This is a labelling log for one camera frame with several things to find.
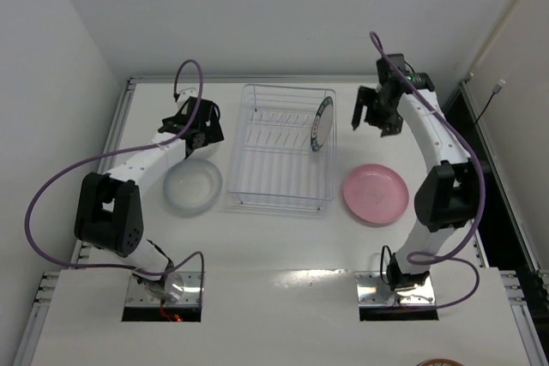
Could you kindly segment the blue patterned rim plate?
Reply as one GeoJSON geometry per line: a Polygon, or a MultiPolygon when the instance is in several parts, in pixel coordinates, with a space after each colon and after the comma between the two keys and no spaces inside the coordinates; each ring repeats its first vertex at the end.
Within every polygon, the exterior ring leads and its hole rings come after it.
{"type": "Polygon", "coordinates": [[[331,96],[323,99],[318,106],[311,125],[311,150],[319,152],[329,138],[329,133],[334,121],[334,100],[331,96]]]}

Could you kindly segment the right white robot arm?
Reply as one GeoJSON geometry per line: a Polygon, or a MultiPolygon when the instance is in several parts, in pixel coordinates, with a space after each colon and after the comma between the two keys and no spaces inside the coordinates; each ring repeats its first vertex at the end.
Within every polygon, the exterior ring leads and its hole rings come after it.
{"type": "Polygon", "coordinates": [[[427,73],[408,71],[405,57],[396,53],[377,60],[377,77],[377,87],[359,87],[352,127],[367,123],[390,136],[407,125],[425,161],[426,177],[413,201],[415,224],[385,272],[391,290],[408,290],[424,284],[455,230],[478,222],[486,200],[485,166],[455,135],[427,73]]]}

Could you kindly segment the pink plastic plate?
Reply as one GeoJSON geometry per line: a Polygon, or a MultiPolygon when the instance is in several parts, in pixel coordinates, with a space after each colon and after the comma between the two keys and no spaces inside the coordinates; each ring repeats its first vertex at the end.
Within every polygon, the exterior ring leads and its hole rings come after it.
{"type": "Polygon", "coordinates": [[[409,192],[404,179],[380,164],[352,169],[341,184],[343,200],[357,218],[374,225],[390,225],[407,210],[409,192]]]}

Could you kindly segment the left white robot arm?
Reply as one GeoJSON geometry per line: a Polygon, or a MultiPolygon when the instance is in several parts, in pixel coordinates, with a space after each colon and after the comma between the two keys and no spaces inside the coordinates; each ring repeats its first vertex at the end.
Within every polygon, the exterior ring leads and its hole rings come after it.
{"type": "Polygon", "coordinates": [[[103,174],[84,177],[75,237],[115,255],[136,277],[162,282],[174,264],[145,238],[141,196],[193,152],[223,140],[219,106],[190,96],[173,116],[162,120],[145,148],[103,174]]]}

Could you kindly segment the white bowl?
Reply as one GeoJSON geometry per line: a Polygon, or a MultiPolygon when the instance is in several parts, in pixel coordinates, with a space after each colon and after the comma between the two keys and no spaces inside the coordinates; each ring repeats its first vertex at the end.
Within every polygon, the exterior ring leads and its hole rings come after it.
{"type": "Polygon", "coordinates": [[[163,194],[172,212],[190,218],[213,207],[222,187],[223,177],[216,165],[206,159],[187,159],[166,173],[163,194]]]}
{"type": "Polygon", "coordinates": [[[197,148],[190,155],[190,159],[210,159],[220,149],[221,141],[216,143],[209,143],[206,146],[197,148]]]}

